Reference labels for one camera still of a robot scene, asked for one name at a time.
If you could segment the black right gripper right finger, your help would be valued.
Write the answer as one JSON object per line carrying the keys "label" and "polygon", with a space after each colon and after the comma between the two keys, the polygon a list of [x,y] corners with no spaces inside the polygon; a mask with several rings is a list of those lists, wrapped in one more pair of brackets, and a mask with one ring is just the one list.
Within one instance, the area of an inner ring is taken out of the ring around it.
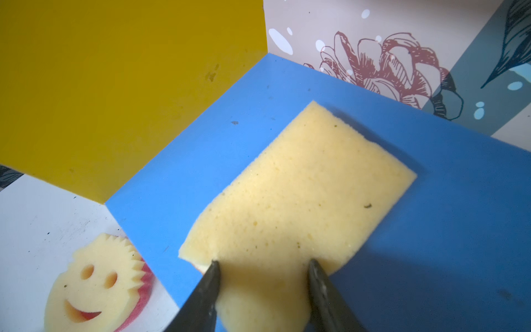
{"label": "black right gripper right finger", "polygon": [[308,265],[308,295],[315,331],[367,332],[316,259]]}

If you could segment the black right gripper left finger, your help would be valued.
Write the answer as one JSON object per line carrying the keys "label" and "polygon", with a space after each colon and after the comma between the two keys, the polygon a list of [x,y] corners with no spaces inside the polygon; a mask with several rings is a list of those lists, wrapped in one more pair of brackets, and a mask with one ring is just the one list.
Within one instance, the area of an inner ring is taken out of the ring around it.
{"label": "black right gripper left finger", "polygon": [[216,301],[221,284],[221,268],[212,261],[196,288],[164,332],[213,332],[216,329]]}

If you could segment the beige orange-backed sponge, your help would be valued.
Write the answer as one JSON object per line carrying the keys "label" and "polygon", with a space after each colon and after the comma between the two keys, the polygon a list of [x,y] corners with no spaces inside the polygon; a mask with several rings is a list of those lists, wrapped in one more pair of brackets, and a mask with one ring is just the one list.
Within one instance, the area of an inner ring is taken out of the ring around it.
{"label": "beige orange-backed sponge", "polygon": [[203,211],[179,250],[221,267],[227,331],[303,331],[311,259],[343,267],[416,173],[311,102]]}

